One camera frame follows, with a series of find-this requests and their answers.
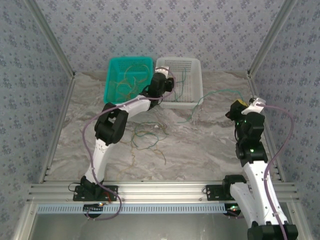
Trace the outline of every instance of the patterned wallpaper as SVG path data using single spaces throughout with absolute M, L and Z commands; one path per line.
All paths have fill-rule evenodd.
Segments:
M 246 70 L 283 0 L 37 0 L 74 71 L 121 56 Z
M 281 156 L 288 181 L 297 183 L 315 239 L 320 239 L 320 1 L 299 0 L 254 79 L 267 103 L 288 109 L 295 128 Z M 289 119 L 268 111 L 279 147 Z
M 1 0 L 0 22 L 0 239 L 9 240 L 69 80 L 22 0 Z

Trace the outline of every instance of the enclosure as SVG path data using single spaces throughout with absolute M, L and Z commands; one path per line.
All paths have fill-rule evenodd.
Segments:
M 140 239 L 227 240 L 234 238 L 230 228 L 246 239 L 244 219 L 222 214 L 230 202 L 207 201 L 203 187 L 226 175 L 248 179 L 225 115 L 234 101 L 252 96 L 293 115 L 272 182 L 298 239 L 320 238 L 318 1 L 3 0 L 0 8 L 0 239 L 88 239 L 93 232 L 127 239 L 138 228 Z M 90 166 L 82 130 L 104 108 L 110 60 L 125 56 L 152 58 L 143 79 L 158 59 L 198 59 L 201 81 L 195 84 L 191 68 L 171 68 L 175 107 L 164 101 L 129 119 L 104 173 L 119 186 L 127 212 L 104 229 L 103 221 L 86 220 L 83 202 L 73 202 L 72 183 Z M 192 107 L 177 107 L 187 102 Z M 280 111 L 263 114 L 270 160 L 290 121 Z M 95 123 L 85 133 L 92 152 Z

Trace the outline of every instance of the teal basket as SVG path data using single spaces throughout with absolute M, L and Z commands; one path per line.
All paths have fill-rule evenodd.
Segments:
M 106 76 L 104 103 L 121 104 L 134 99 L 149 85 L 153 76 L 151 57 L 115 57 Z

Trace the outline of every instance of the white mesh basket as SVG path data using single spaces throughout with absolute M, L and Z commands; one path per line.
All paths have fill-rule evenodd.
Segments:
M 175 93 L 163 99 L 160 106 L 164 109 L 193 109 L 199 99 L 204 96 L 202 86 L 201 64 L 196 58 L 188 57 L 160 57 L 156 60 L 156 67 L 168 66 L 174 74 Z

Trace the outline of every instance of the marble surface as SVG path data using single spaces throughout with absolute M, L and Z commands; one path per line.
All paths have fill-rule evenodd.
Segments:
M 232 89 L 240 91 L 246 101 L 251 97 L 247 79 L 235 73 L 203 72 L 202 81 L 204 95 L 209 91 Z M 81 131 L 85 122 L 104 107 L 105 82 L 105 72 L 79 72 L 75 75 L 74 90 L 47 180 L 80 179 L 88 169 L 89 155 L 84 148 Z M 237 98 L 239 96 L 231 92 L 211 94 L 197 107 L 190 122 L 186 123 L 178 122 L 185 121 L 192 110 L 163 109 L 160 106 L 131 118 L 121 142 L 113 148 L 105 179 L 219 181 L 229 174 L 245 175 L 235 154 L 234 123 L 225 117 Z M 165 159 L 160 152 L 152 151 L 155 147 L 144 150 L 132 147 L 132 132 L 143 122 L 160 122 L 165 126 L 167 135 L 159 124 L 138 127 L 138 131 L 155 133 L 160 140 L 166 137 L 157 143 L 157 149 L 162 151 Z M 88 146 L 92 151 L 95 146 L 94 124 L 86 131 Z M 136 144 L 143 149 L 156 140 L 155 136 L 146 135 L 137 138 Z M 268 152 L 264 138 L 262 142 Z

